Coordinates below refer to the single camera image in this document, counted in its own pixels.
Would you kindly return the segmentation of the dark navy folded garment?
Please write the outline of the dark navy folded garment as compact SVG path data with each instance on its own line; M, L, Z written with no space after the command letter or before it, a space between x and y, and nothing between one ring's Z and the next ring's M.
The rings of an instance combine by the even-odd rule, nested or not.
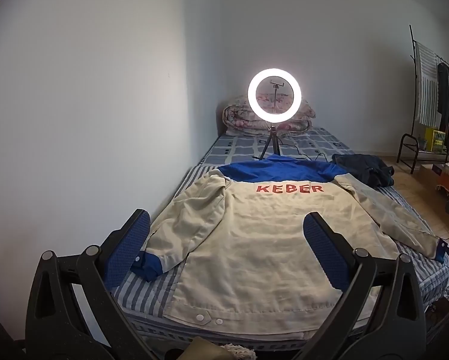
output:
M394 168L370 154L334 154L332 163L347 170L367 186L385 188L394 185Z

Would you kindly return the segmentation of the striped hanging towel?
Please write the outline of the striped hanging towel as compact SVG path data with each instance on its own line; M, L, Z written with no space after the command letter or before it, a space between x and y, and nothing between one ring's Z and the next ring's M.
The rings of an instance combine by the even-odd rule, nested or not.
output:
M415 119L424 126L437 127L438 57L428 47L415 43L417 109Z

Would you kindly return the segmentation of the checkered blue bed sheet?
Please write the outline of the checkered blue bed sheet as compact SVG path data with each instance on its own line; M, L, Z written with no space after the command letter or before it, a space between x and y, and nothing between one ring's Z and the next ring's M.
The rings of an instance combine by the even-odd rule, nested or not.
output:
M208 150L201 165L219 166L257 159L265 147L268 134L258 136L220 136ZM323 127L312 127L303 135L279 137L280 154L293 158L330 161L333 155L352 155L344 142Z

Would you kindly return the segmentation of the black tripod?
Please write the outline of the black tripod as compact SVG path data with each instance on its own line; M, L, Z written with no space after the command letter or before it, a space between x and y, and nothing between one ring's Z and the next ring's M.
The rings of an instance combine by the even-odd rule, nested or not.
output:
M263 137L256 137L256 142L263 142L262 144L262 150L260 155L254 155L253 159L256 160L263 160L265 158L265 155L268 153L268 148L272 148L272 153L274 155L280 155L280 140L277 134L277 126L271 125L271 127L268 128L268 138L266 141L263 140Z

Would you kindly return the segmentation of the yellow box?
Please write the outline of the yellow box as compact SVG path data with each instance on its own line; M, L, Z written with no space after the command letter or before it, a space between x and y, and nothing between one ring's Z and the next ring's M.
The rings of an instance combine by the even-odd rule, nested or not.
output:
M446 133L433 127L427 127L424 133L425 149L432 153L441 153L445 149Z

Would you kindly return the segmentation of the folded floral comforter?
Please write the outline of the folded floral comforter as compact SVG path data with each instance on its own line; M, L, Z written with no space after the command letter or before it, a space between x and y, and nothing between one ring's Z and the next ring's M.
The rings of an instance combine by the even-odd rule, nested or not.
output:
M266 112L286 111L291 105L291 96L287 94L258 94L259 105ZM312 121L316 113L306 100L302 100L298 112L289 120L276 125L279 136L301 136L312 127ZM270 122L259 118L250 108L247 96L240 96L232 99L223 108L222 122L226 127L228 135L257 136L267 135Z

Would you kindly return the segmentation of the black clothes rack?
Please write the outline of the black clothes rack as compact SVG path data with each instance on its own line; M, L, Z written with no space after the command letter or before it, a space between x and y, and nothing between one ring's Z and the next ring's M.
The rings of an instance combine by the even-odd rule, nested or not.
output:
M415 66L415 43L416 42L417 42L416 40L412 41L412 46L413 46L412 60L414 62L414 71L415 71L415 98L414 98L412 129L409 133L403 134L401 141L400 141L400 146L399 146L401 149L407 148L408 150L412 151L414 153L414 158L413 158L411 164L406 164L406 161L404 159L402 159L402 154L398 153L398 157L396 159L396 162L398 164L399 163L406 164L406 166L408 166L412 171L415 170L416 164L418 162L418 158L422 154L424 154L424 155L429 154L429 155L434 155L434 156L443 155L445 158L441 159L439 161L441 164L447 163L448 158L449 158L449 150L447 150L446 147L443 150L443 152L441 152L441 153L432 153L432 152L428 152L425 149L426 140L424 139L424 133L425 133L425 129L427 128L427 126L420 124L415 119L416 109L417 109L417 76L416 76L416 66ZM441 58L438 55L437 55L437 57L438 57L438 64L446 63L449 66L449 63L447 63L446 60L444 60L443 58ZM434 127L437 130L439 130L440 120L441 120L441 115L439 113L437 113L437 127Z

